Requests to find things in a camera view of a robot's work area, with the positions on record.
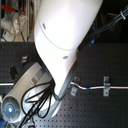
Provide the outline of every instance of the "cable bundle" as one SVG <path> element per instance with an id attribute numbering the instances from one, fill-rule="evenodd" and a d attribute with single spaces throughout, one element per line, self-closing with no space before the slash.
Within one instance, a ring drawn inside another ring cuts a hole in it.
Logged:
<path id="1" fill-rule="evenodd" d="M 123 11 L 120 11 L 120 14 L 119 15 L 117 15 L 115 18 L 113 18 L 112 20 L 110 20 L 109 22 L 107 22 L 104 26 L 102 26 L 101 28 L 99 28 L 97 31 L 95 31 L 92 34 L 88 35 L 85 38 L 84 42 L 82 44 L 80 44 L 80 46 L 78 47 L 78 50 L 81 51 L 82 48 L 85 46 L 85 44 L 87 44 L 92 39 L 98 38 L 98 35 L 100 33 L 102 33 L 103 31 L 106 31 L 107 29 L 111 28 L 118 21 L 120 21 L 122 19 L 126 20 L 126 17 L 127 16 L 128 16 L 128 5 L 125 7 L 125 9 Z"/>
<path id="2" fill-rule="evenodd" d="M 48 87 L 46 87 L 44 90 L 42 90 L 41 92 L 29 97 L 28 99 L 25 100 L 26 103 L 33 103 L 32 107 L 29 109 L 29 111 L 26 113 L 24 108 L 23 108 L 23 99 L 25 97 L 25 95 L 30 92 L 32 89 L 34 88 L 37 88 L 39 86 L 43 86 L 43 85 L 48 85 Z M 50 110 L 50 105 L 51 105 L 51 98 L 52 98 L 52 95 L 54 96 L 55 93 L 54 92 L 54 87 L 55 87 L 55 83 L 54 83 L 54 80 L 51 80 L 50 82 L 47 82 L 47 83 L 43 83 L 43 84 L 38 84 L 34 87 L 31 87 L 30 89 L 28 89 L 22 99 L 21 99 L 21 108 L 22 108 L 22 111 L 24 112 L 25 114 L 25 117 L 24 119 L 22 120 L 19 128 L 22 128 L 22 126 L 24 124 L 26 124 L 32 116 L 34 116 L 35 114 L 37 114 L 40 118 L 45 118 Z M 37 100 L 37 101 L 32 101 L 31 99 L 37 97 L 37 96 L 40 96 L 40 98 Z M 47 112 L 44 116 L 40 116 L 39 112 L 41 110 L 41 108 L 43 107 L 43 105 L 46 103 L 46 101 L 49 99 L 49 106 L 48 106 L 48 109 L 47 109 Z"/>

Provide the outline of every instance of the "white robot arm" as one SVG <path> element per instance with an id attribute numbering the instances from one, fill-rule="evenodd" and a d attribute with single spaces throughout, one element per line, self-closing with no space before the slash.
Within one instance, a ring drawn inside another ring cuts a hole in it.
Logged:
<path id="1" fill-rule="evenodd" d="M 102 1 L 103 0 L 42 0 L 34 30 L 35 45 L 40 58 L 54 79 L 54 92 L 59 98 L 62 98 L 66 94 L 66 89 L 75 75 L 77 68 L 77 48 L 91 27 Z M 37 63 L 31 65 L 16 82 L 11 92 L 4 98 L 2 103 L 3 115 L 6 116 L 9 108 L 11 108 L 11 106 L 9 106 L 6 110 L 4 109 L 4 107 L 7 106 L 5 105 L 7 104 L 7 99 L 10 97 L 13 98 L 12 100 L 15 99 L 17 103 L 17 105 L 13 105 L 12 103 L 12 106 L 19 107 L 18 118 L 12 119 L 5 117 L 10 123 L 20 121 L 24 116 L 21 109 L 21 99 L 24 92 L 32 86 L 31 81 L 35 80 L 37 78 L 36 76 L 40 76 L 36 84 L 51 80 L 51 77 L 46 73 L 40 72 L 40 70 L 41 67 Z M 47 110 L 48 102 L 49 101 L 42 107 L 42 113 L 45 113 Z M 55 98 L 52 97 L 51 107 L 47 117 L 53 117 L 58 111 L 60 104 L 61 101 L 56 101 Z M 25 110 L 30 109 L 29 105 L 27 106 L 25 103 L 24 108 L 26 108 Z"/>

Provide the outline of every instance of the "perforated metal panel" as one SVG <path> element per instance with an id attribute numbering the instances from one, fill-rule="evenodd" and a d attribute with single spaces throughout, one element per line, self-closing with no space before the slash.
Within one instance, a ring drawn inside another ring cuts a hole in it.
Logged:
<path id="1" fill-rule="evenodd" d="M 10 65 L 21 69 L 21 56 L 30 55 L 31 61 L 40 58 L 33 43 L 0 44 L 0 82 L 11 82 Z M 78 54 L 78 71 L 82 86 L 103 85 L 103 76 L 110 77 L 113 86 L 128 86 L 128 44 L 88 45 Z M 12 87 L 0 87 L 0 94 Z M 128 90 L 78 90 L 76 97 L 65 96 L 62 106 L 53 118 L 34 117 L 37 128 L 127 128 Z"/>

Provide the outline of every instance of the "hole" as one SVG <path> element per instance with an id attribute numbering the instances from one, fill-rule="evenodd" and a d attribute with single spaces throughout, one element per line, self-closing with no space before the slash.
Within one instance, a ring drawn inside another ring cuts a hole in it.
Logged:
<path id="1" fill-rule="evenodd" d="M 63 57 L 63 59 L 67 59 L 67 58 L 68 58 L 68 56 L 64 56 L 64 57 Z"/>
<path id="2" fill-rule="evenodd" d="M 44 23 L 43 23 L 43 28 L 44 28 L 44 29 L 46 29 L 46 26 L 45 26 L 45 24 L 44 24 Z"/>

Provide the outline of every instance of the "metal clip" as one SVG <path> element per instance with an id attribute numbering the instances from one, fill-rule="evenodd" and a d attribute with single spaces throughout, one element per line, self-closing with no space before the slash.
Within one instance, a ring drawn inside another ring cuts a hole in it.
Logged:
<path id="1" fill-rule="evenodd" d="M 103 89 L 103 96 L 109 97 L 109 90 L 110 90 L 111 84 L 109 83 L 109 77 L 108 76 L 104 76 L 103 85 L 105 86 Z"/>
<path id="2" fill-rule="evenodd" d="M 80 78 L 79 77 L 77 77 L 77 76 L 75 76 L 75 78 L 74 78 L 74 80 L 73 80 L 73 87 L 72 87 L 72 89 L 71 89 L 71 93 L 70 93 L 70 95 L 72 95 L 72 96 L 76 96 L 76 93 L 77 93 L 77 90 L 78 90 L 78 85 L 79 85 L 79 83 L 80 83 Z"/>

